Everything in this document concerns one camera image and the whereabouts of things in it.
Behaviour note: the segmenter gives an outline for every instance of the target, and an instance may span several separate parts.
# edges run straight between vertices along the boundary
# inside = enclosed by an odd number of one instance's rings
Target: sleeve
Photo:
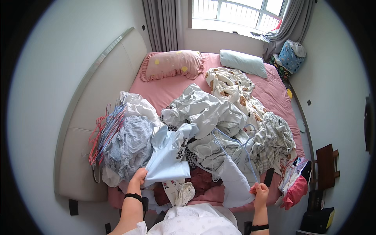
[[[138,222],[137,228],[132,229],[131,231],[128,231],[124,233],[123,235],[146,235],[146,223],[145,221]]]

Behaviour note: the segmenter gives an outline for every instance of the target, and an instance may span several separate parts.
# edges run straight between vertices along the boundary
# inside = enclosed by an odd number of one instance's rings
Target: bed
[[[87,158],[83,157],[90,149],[87,140],[94,131],[95,119],[104,115],[106,104],[114,103],[120,91],[129,91],[142,95],[160,115],[161,110],[179,97],[189,84],[195,83],[209,93],[210,87],[205,81],[204,73],[194,80],[177,74],[174,77],[144,82],[140,79],[139,67],[147,52],[139,33],[132,28],[115,42],[116,44],[112,44],[111,50],[108,51],[108,56],[102,58],[99,65],[98,61],[93,64],[97,68],[89,78],[86,78],[87,81],[81,85],[82,87],[77,88],[78,91],[67,110],[55,156],[55,192],[71,199],[93,202],[105,201],[108,195],[110,204],[115,208],[121,208],[124,198],[122,192],[117,188],[109,188],[107,191],[103,182],[96,183],[92,176],[98,174],[98,169],[93,173],[93,169],[88,167]],[[204,71],[212,67],[222,67],[219,54],[203,53],[203,56],[205,57]],[[259,99],[266,109],[287,121],[296,143],[297,155],[304,157],[300,131],[285,86],[274,66],[265,64],[265,68],[267,79],[247,74],[256,85],[252,95]],[[269,188],[268,205],[273,204],[281,195],[277,188],[279,181],[280,175],[274,173]],[[189,204],[209,202],[214,206],[221,205],[224,196],[223,187],[223,185],[213,187]],[[253,203],[250,203],[232,208],[231,211],[253,209]]]

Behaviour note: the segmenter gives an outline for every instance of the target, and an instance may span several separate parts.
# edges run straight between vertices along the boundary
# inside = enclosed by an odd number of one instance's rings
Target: bed frame
[[[106,105],[111,103],[114,107],[120,91],[129,91],[146,54],[142,36],[131,27],[104,50],[81,80],[56,145],[56,195],[79,201],[107,201],[107,185],[100,179],[99,166],[92,168],[88,162],[88,140],[96,128],[96,119],[105,115]]]

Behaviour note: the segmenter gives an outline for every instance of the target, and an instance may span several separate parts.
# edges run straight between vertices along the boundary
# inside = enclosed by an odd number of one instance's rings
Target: black wristband
[[[142,201],[142,197],[141,197],[140,195],[138,195],[137,193],[127,193],[127,194],[125,195],[124,199],[125,199],[126,197],[133,197],[133,198],[136,198],[136,199],[138,199],[141,203],[143,203],[143,201]]]
[[[252,225],[251,232],[258,231],[258,230],[264,230],[269,229],[269,224],[266,225]]]
[[[137,193],[127,193],[125,195],[124,199],[127,198],[127,197],[132,197],[132,198],[138,199],[142,203],[142,210],[143,211],[149,210],[149,199],[147,197],[141,197]]]

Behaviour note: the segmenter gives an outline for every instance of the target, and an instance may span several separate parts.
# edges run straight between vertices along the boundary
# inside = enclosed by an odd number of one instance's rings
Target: window sill
[[[215,30],[215,31],[222,31],[222,32],[228,32],[233,33],[232,31],[237,31],[239,35],[247,36],[250,38],[254,38],[257,40],[262,40],[258,37],[255,37],[251,34],[251,31],[254,33],[263,34],[264,32],[243,26],[240,24],[233,24],[223,21],[217,21],[217,20],[203,20],[203,19],[192,19],[192,29],[208,29],[208,30]]]

